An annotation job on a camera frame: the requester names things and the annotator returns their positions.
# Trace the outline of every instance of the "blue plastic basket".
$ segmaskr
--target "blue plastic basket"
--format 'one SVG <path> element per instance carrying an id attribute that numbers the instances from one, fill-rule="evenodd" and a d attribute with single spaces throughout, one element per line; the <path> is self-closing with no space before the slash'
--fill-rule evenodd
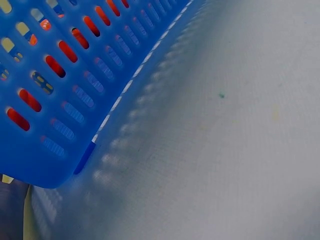
<path id="1" fill-rule="evenodd" d="M 104 118 L 188 0 L 0 3 L 0 172 L 54 188 L 82 169 Z M 41 27 L 43 20 L 50 29 Z M 87 41 L 87 49 L 74 30 Z M 32 35 L 35 45 L 30 44 Z M 61 42 L 76 61 L 62 51 Z M 47 64 L 48 56 L 64 75 Z M 28 98 L 23 98 L 26 91 Z"/>

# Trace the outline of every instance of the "red object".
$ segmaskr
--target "red object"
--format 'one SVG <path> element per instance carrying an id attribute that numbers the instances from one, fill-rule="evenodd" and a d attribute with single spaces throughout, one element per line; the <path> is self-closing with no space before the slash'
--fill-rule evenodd
<path id="1" fill-rule="evenodd" d="M 25 131 L 28 131 L 30 129 L 29 122 L 21 116 L 16 110 L 13 108 L 10 108 L 7 112 L 8 117 L 15 122 L 20 128 L 22 128 Z"/>

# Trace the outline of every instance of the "gray surface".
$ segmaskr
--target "gray surface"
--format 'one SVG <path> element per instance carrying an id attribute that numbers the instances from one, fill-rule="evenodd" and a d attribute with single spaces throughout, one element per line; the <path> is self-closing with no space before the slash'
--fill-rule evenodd
<path id="1" fill-rule="evenodd" d="M 319 26 L 318 0 L 207 1 L 84 172 L 36 189 L 42 235 L 319 239 Z"/>

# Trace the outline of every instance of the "orange object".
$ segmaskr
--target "orange object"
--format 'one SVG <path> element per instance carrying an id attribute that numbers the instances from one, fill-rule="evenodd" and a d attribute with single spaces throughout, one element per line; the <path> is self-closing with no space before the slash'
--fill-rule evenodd
<path id="1" fill-rule="evenodd" d="M 119 17 L 120 16 L 120 12 L 117 8 L 117 6 L 115 5 L 113 0 L 106 0 L 106 3 L 110 6 L 110 8 L 112 9 L 112 11 L 114 12 L 114 14 Z"/>
<path id="2" fill-rule="evenodd" d="M 109 18 L 107 17 L 107 15 L 105 14 L 105 12 L 103 11 L 103 9 L 100 6 L 97 6 L 95 8 L 95 11 L 99 15 L 99 17 L 102 19 L 102 21 L 104 22 L 105 25 L 107 25 L 107 26 L 111 25 Z"/>

